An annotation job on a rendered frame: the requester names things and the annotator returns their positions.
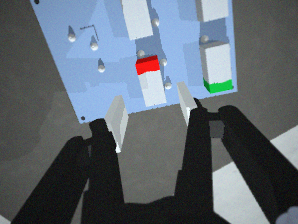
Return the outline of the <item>white block with yellow end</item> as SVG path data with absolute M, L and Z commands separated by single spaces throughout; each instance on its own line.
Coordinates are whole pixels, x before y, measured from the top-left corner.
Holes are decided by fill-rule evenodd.
M 195 5 L 198 22 L 229 16 L 228 0 L 195 0 Z

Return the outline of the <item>white block with blue end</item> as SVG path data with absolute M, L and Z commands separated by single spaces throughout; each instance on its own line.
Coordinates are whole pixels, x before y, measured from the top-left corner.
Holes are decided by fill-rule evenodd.
M 130 40 L 153 35 L 146 0 L 120 0 Z

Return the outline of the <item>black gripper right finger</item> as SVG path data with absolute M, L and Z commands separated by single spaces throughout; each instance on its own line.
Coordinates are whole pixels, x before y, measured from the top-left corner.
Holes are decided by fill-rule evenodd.
M 208 112 L 184 81 L 177 82 L 177 90 L 188 129 L 167 224 L 209 224 L 211 138 L 221 138 L 270 224 L 298 224 L 298 169 L 237 107 Z

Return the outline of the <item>white block with red end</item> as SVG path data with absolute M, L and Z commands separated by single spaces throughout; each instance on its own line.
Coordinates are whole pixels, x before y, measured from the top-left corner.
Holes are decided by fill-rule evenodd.
M 157 55 L 138 59 L 135 66 L 146 107 L 167 103 Z

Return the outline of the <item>white block with green end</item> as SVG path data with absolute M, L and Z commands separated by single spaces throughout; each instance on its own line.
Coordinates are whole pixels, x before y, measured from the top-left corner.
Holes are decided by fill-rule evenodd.
M 232 89 L 229 43 L 199 45 L 204 87 L 210 94 Z

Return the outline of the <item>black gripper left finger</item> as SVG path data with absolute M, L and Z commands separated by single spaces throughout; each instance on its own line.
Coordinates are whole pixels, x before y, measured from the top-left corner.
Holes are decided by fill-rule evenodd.
M 70 224 L 88 178 L 80 224 L 117 224 L 115 205 L 125 203 L 117 153 L 127 122 L 115 96 L 105 118 L 89 123 L 92 137 L 66 142 L 10 224 Z

